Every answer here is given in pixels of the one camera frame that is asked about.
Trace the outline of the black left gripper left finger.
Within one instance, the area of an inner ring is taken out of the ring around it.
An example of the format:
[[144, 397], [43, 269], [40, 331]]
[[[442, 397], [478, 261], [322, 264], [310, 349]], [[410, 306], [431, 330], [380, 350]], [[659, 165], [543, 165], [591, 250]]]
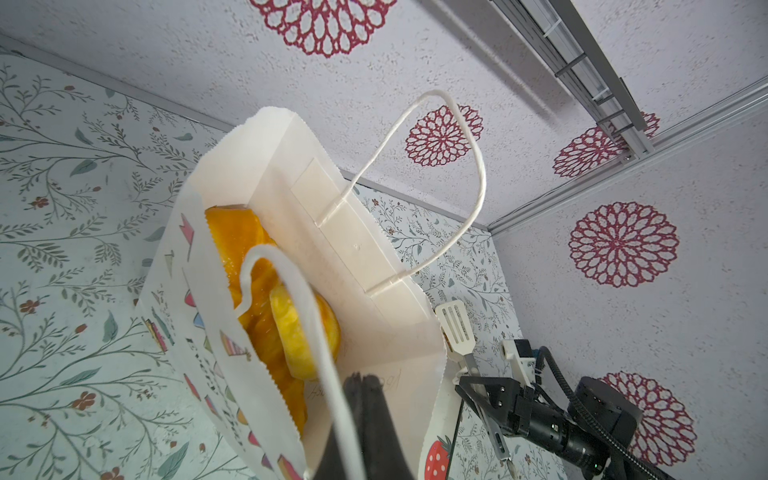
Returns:
[[[358, 453], [362, 452], [362, 436], [365, 426], [363, 380], [360, 374], [350, 375], [343, 383], [343, 390], [351, 408], [352, 419], [358, 437]], [[346, 479], [341, 450], [336, 438], [336, 427], [332, 426], [327, 438], [326, 446], [314, 479], [331, 480]]]

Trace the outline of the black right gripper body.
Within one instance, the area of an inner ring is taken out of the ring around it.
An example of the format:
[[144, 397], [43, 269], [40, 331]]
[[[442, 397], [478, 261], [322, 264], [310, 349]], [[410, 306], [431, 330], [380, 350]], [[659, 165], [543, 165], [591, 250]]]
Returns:
[[464, 375], [455, 391], [480, 418], [492, 441], [528, 438], [540, 426], [533, 390], [517, 380]]

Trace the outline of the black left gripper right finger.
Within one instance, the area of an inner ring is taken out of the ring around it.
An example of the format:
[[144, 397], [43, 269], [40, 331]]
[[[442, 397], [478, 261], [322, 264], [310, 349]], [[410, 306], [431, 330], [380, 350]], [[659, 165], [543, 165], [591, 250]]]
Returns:
[[374, 375], [362, 378], [360, 442], [368, 479], [413, 479], [380, 380]]

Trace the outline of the white slotted serving tongs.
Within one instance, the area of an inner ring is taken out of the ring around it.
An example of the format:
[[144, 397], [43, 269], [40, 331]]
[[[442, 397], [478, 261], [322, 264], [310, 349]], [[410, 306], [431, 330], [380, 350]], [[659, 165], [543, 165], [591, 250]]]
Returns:
[[[435, 314], [451, 350], [463, 357], [471, 376], [479, 376], [479, 367], [473, 355], [476, 340], [465, 304], [461, 300], [446, 302], [435, 308]], [[478, 409], [478, 416], [486, 427], [497, 458], [507, 468], [511, 477], [517, 479], [516, 468], [498, 424], [487, 417], [481, 409]]]

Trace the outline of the fake croissant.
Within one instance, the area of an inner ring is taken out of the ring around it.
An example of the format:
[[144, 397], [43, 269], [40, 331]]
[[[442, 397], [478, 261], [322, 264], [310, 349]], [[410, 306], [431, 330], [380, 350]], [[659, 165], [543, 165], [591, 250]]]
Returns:
[[[325, 337], [333, 360], [336, 361], [341, 346], [341, 327], [326, 299], [317, 291], [314, 292], [314, 295]], [[302, 329], [299, 313], [283, 284], [271, 290], [270, 307], [291, 375], [298, 380], [315, 381], [317, 369], [311, 355], [310, 345]]]

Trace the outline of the long braided fake bread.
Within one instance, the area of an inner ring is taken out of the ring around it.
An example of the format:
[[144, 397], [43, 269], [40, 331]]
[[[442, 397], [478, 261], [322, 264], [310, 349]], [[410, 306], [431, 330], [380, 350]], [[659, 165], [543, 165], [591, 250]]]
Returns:
[[[227, 274], [229, 290], [235, 306], [242, 301], [240, 273], [248, 251], [275, 241], [261, 225], [256, 214], [245, 207], [211, 207], [206, 220]], [[259, 360], [265, 364], [300, 433], [304, 432], [308, 413], [304, 399], [304, 382], [294, 378], [288, 369], [284, 349], [273, 318], [269, 293], [280, 283], [272, 264], [261, 259], [250, 273], [251, 305], [239, 322], [249, 336]]]

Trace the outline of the white paper gift bag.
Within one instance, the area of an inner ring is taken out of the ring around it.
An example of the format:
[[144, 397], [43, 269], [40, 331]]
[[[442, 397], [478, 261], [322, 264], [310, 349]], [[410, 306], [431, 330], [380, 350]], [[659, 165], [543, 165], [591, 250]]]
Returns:
[[[341, 351], [306, 389], [298, 429], [240, 323], [251, 303], [230, 296], [205, 219], [215, 206], [251, 209], [273, 238], [251, 261], [273, 260], [307, 337], [323, 342], [313, 309], [322, 295], [337, 315]], [[447, 348], [414, 273], [356, 198], [318, 138], [288, 109], [264, 107], [204, 155], [178, 195], [137, 310], [175, 371], [238, 457], [274, 479], [309, 477], [334, 420], [347, 420], [340, 383], [379, 378], [407, 467], [420, 472]]]

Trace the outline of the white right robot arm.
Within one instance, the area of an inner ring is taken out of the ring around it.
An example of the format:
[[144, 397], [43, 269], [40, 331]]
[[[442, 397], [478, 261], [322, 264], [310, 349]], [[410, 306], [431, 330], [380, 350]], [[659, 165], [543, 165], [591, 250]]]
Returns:
[[670, 479], [630, 450], [643, 414], [616, 388], [585, 376], [573, 388], [552, 352], [532, 352], [534, 381], [483, 376], [474, 362], [455, 391], [482, 421], [497, 458], [511, 471], [508, 438], [521, 438], [577, 467], [585, 479]]

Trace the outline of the strawberry print rectangular tray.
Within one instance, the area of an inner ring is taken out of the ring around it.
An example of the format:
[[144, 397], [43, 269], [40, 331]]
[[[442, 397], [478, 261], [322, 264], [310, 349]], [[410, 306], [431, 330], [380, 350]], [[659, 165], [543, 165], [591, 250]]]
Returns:
[[462, 408], [463, 401], [455, 393], [438, 398], [424, 437], [417, 479], [448, 477]]

